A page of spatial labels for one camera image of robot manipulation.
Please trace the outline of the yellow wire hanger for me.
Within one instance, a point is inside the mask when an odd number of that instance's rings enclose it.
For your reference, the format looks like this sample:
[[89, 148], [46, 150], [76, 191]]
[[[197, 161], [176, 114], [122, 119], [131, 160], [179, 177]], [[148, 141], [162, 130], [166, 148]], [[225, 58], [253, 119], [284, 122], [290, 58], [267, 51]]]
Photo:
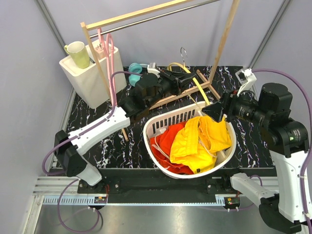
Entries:
[[[186, 73], [189, 73], [189, 74], [190, 74], [191, 72], [190, 72], [190, 70], [186, 67], [186, 65], [185, 65], [185, 58], [184, 58], [184, 57], [187, 57], [187, 52], [186, 52], [186, 50], [185, 50], [183, 47], [180, 48], [180, 55], [181, 55], [181, 57], [182, 57], [183, 64], [180, 64], [180, 63], [177, 63], [177, 62], [172, 62], [172, 63], [170, 63], [170, 64], [167, 66], [167, 70], [172, 71], [172, 66], [173, 66], [173, 65], [176, 65], [176, 66], [180, 67], [181, 69], [183, 69]], [[192, 80], [193, 80], [193, 83], [195, 84], [195, 87], [196, 87], [196, 88], [198, 89], [198, 91], [201, 93], [201, 95], [202, 95], [202, 97], [203, 97], [203, 99], [204, 99], [206, 105], [211, 104], [210, 101], [209, 101], [209, 99], [208, 99], [208, 97], [207, 97], [207, 95], [206, 95], [206, 93], [204, 92], [202, 86], [199, 84], [198, 80], [197, 80], [195, 77], [193, 77]]]

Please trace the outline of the yellow shorts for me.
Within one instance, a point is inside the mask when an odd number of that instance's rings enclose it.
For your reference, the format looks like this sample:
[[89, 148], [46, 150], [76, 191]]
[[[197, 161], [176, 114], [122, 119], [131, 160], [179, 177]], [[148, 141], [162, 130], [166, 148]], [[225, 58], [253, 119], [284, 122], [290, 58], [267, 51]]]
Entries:
[[171, 146], [170, 161], [188, 166], [194, 174], [215, 167], [217, 153], [232, 145], [225, 120], [216, 122], [209, 116], [188, 120]]

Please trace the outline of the orange shorts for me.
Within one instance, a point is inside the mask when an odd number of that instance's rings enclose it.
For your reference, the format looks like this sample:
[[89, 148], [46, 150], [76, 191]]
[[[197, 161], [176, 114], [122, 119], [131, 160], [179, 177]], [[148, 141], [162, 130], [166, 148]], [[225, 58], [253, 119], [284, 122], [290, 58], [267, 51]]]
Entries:
[[192, 170], [183, 164], [176, 164], [170, 161], [170, 152], [177, 133], [185, 127], [186, 122], [170, 125], [163, 133], [150, 138], [150, 146], [153, 156], [158, 163], [175, 174], [193, 175]]

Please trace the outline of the pink plastic hanger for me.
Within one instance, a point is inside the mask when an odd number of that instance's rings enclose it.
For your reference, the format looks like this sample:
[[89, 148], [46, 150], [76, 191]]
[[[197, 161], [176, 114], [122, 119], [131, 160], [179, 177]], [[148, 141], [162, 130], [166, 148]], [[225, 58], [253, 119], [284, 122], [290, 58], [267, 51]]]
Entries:
[[98, 28], [97, 29], [98, 39], [103, 48], [104, 55], [106, 57], [109, 90], [110, 90], [111, 101], [113, 102], [113, 99], [116, 97], [115, 82], [111, 81], [111, 75], [114, 72], [114, 41], [110, 33], [106, 35], [106, 39], [104, 39], [104, 36], [101, 33], [102, 33], [102, 29]]

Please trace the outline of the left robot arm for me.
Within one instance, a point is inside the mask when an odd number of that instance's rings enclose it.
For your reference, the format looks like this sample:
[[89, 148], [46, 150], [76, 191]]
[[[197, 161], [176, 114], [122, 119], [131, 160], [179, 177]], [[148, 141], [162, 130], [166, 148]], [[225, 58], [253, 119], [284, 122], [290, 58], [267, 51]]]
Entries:
[[121, 101], [113, 99], [109, 113], [78, 130], [55, 134], [54, 155], [67, 177], [77, 177], [87, 182], [94, 193], [105, 188], [105, 181], [84, 154], [95, 144], [146, 117], [150, 108], [166, 95], [179, 96], [189, 87], [195, 73], [179, 73], [161, 69], [158, 75], [145, 73]]

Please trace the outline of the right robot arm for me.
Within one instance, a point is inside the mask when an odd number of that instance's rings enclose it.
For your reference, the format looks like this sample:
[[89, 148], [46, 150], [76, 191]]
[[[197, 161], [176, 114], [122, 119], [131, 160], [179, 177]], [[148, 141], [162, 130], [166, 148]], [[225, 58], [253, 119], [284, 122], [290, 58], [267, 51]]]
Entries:
[[292, 99], [286, 86], [266, 83], [258, 100], [249, 97], [248, 91], [226, 91], [220, 100], [202, 109], [216, 122], [240, 118], [260, 127], [275, 164], [279, 192], [266, 190], [243, 172], [224, 178], [221, 187], [226, 193], [241, 192], [258, 207], [268, 227], [285, 234], [298, 233], [302, 225], [311, 222], [304, 211], [300, 185], [304, 178], [300, 172], [310, 148], [308, 131], [289, 117]]

